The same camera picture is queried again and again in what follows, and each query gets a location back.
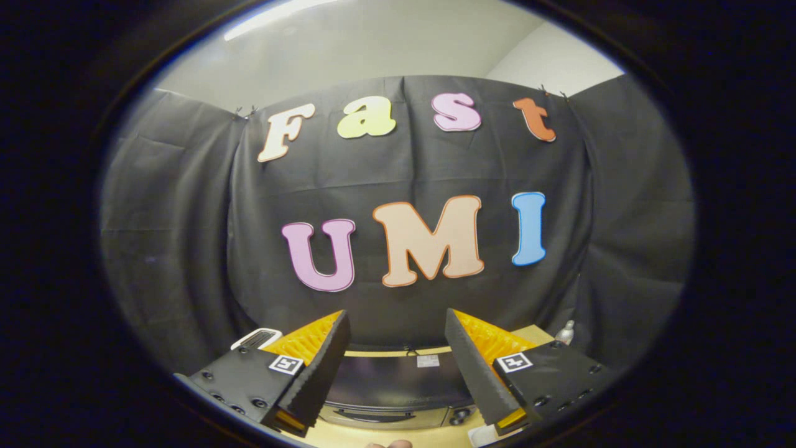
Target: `orange textured pad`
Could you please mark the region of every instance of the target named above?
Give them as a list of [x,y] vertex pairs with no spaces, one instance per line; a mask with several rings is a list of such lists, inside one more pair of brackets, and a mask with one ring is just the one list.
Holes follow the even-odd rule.
[[342,310],[304,325],[263,348],[263,351],[299,358],[304,360],[305,366],[308,366],[315,358],[318,350],[321,349],[323,341],[329,335],[329,331],[331,331],[332,325],[334,325],[334,321],[338,319],[340,313],[342,313]]
[[519,336],[515,336],[507,332],[503,328],[496,327],[488,322],[472,317],[461,311],[453,310],[458,317],[459,322],[462,323],[464,330],[473,344],[478,349],[478,353],[486,361],[486,365],[490,366],[492,372],[500,378],[500,376],[492,367],[495,358],[501,356],[513,355],[514,353],[524,352],[531,348],[535,348],[535,344],[531,344],[527,340]]

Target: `blue letter i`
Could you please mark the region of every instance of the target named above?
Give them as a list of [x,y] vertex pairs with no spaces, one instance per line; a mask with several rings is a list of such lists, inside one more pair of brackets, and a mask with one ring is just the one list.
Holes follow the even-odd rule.
[[541,193],[517,193],[511,198],[511,205],[520,212],[520,249],[511,259],[517,266],[526,266],[544,258],[542,248],[542,206]]

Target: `purple letter u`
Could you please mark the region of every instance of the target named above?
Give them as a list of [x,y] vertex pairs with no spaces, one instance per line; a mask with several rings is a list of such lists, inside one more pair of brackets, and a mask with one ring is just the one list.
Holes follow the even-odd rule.
[[314,233],[311,224],[293,222],[282,228],[282,235],[287,238],[290,248],[293,269],[298,279],[312,289],[336,293],[348,288],[353,283],[353,256],[351,254],[351,233],[357,228],[350,219],[332,219],[321,226],[324,234],[332,239],[334,263],[337,272],[332,275],[319,273],[312,261],[310,237]]

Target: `bottle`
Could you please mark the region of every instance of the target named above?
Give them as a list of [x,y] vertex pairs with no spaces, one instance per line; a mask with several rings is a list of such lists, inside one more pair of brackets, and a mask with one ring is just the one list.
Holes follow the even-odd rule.
[[572,342],[572,337],[575,336],[575,330],[572,329],[574,326],[574,320],[567,320],[567,325],[556,334],[556,340],[560,340],[566,345],[569,345]]

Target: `black cloth backdrop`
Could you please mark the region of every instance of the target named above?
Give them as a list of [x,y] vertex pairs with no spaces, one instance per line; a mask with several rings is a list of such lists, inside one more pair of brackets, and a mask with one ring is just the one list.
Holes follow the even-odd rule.
[[[464,92],[481,126],[443,132],[431,99]],[[343,139],[342,109],[386,96],[396,128]],[[545,108],[554,142],[537,140],[515,100]],[[267,118],[316,107],[281,159],[256,160]],[[605,364],[635,361],[669,312],[688,272],[694,207],[685,159],[660,113],[627,76],[565,99],[466,77],[356,81],[260,109],[248,119],[172,92],[136,106],[110,156],[102,248],[127,319],[166,368],[194,373],[259,326],[294,330],[344,308],[352,348],[444,345],[445,309],[509,330],[550,333],[576,321],[573,346]],[[545,258],[515,266],[513,195],[540,191]],[[387,288],[384,228],[373,209],[411,203],[434,228],[445,202],[476,195],[484,270]],[[313,259],[334,271],[321,224],[355,221],[356,277],[339,293],[296,277],[281,229],[309,222]]]

